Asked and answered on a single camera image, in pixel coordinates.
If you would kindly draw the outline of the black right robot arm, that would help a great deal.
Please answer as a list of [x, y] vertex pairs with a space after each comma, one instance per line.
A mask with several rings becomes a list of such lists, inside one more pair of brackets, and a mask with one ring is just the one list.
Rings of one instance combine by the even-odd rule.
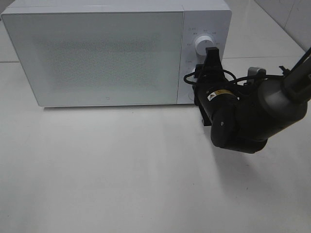
[[196, 66], [192, 83], [194, 104], [203, 124], [210, 127], [214, 146], [255, 153], [268, 139], [300, 121], [311, 99], [311, 53], [292, 69], [268, 75], [251, 67], [248, 75], [228, 80], [215, 47], [205, 49], [203, 64]]

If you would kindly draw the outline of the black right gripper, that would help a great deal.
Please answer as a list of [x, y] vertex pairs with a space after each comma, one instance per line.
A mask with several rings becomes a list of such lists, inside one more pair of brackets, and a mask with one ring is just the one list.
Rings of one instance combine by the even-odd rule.
[[[200, 77], [202, 68], [215, 68], [216, 70], [208, 70]], [[209, 86], [214, 86], [216, 83], [226, 83], [228, 79], [222, 71], [222, 63], [219, 56], [219, 49], [217, 47], [207, 47], [206, 48], [206, 58], [204, 64], [197, 64], [195, 66], [194, 80], [199, 83], [206, 83]], [[204, 126], [212, 125], [212, 115], [206, 112], [205, 109], [201, 110], [201, 115], [203, 119]]]

